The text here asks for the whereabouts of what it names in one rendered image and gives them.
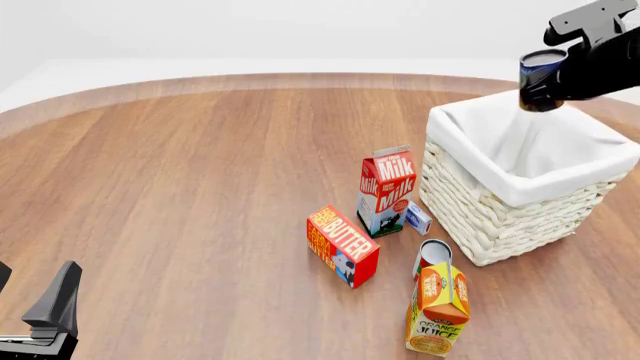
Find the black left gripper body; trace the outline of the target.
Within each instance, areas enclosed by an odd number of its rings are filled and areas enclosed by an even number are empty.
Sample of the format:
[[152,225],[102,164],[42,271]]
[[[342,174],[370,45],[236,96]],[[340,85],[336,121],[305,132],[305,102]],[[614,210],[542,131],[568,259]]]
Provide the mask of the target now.
[[77,344],[73,335],[55,331],[44,338],[0,335],[0,360],[71,360]]

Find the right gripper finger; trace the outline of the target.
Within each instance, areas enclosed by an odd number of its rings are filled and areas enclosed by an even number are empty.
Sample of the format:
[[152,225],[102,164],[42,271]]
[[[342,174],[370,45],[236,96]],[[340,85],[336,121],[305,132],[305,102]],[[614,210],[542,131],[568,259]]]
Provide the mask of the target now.
[[569,49],[573,49],[574,51],[582,51],[586,49],[584,36],[585,35],[583,29],[574,29],[571,32],[561,34],[552,26],[548,26],[543,35],[543,42],[549,47],[556,47],[569,41],[578,40],[578,43],[569,47]]
[[561,80],[562,71],[532,71],[523,73],[523,101],[575,100],[569,87]]

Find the dark blue soup can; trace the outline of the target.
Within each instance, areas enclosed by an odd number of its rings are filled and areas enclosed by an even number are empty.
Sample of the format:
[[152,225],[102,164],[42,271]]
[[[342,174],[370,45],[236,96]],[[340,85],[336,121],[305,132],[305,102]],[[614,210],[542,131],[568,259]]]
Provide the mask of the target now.
[[522,56],[519,60],[519,104],[523,110],[545,113],[564,104],[553,98],[557,74],[567,59],[565,50],[545,49]]

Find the white wicker basket cloth lined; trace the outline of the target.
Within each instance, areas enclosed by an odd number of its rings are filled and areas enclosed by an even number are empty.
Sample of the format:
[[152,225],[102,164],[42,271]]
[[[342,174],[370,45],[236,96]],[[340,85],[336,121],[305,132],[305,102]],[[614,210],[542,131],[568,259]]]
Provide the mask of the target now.
[[420,197],[486,266],[574,233],[638,161],[640,143],[581,110],[502,92],[430,110]]

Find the grey plate on black stalk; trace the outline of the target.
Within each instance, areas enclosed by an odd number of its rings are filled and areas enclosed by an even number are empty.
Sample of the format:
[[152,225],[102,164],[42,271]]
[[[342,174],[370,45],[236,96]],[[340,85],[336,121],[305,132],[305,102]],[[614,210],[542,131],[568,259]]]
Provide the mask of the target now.
[[560,38],[569,38],[577,32],[587,37],[620,35],[627,31],[623,18],[639,7],[638,0],[595,0],[552,17],[545,35]]

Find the small blue white box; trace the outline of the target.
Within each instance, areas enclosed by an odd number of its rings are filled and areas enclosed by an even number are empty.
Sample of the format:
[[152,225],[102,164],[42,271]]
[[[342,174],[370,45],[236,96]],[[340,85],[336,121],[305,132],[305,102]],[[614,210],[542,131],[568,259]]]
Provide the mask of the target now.
[[425,236],[429,233],[432,225],[432,218],[430,218],[430,216],[413,201],[409,201],[406,212],[406,221],[421,236]]

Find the red white milk carton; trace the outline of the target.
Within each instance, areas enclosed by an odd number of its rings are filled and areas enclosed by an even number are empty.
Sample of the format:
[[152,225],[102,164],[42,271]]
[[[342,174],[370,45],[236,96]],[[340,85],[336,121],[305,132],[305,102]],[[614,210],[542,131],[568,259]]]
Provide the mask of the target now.
[[372,238],[403,229],[416,184],[411,146],[374,152],[362,161],[357,215]]

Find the red white tin can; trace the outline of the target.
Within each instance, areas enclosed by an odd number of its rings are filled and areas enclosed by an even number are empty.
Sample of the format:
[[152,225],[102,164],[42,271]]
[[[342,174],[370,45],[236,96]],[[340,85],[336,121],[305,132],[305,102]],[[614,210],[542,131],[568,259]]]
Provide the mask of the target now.
[[427,239],[420,245],[413,270],[413,280],[417,281],[421,270],[439,263],[452,263],[450,246],[440,239]]

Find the orange juice carton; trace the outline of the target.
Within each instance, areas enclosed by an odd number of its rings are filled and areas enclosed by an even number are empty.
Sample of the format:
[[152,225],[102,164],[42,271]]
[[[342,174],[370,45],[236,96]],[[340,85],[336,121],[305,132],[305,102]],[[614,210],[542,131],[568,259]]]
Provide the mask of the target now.
[[447,356],[469,320],[465,275],[449,263],[421,269],[406,312],[406,347]]

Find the red orange butter box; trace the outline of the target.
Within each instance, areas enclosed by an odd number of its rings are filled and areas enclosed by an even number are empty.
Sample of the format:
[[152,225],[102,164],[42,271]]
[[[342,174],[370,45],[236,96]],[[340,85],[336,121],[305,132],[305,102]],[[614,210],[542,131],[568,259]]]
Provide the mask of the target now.
[[349,287],[356,289],[377,271],[380,246],[334,206],[307,218],[309,248]]

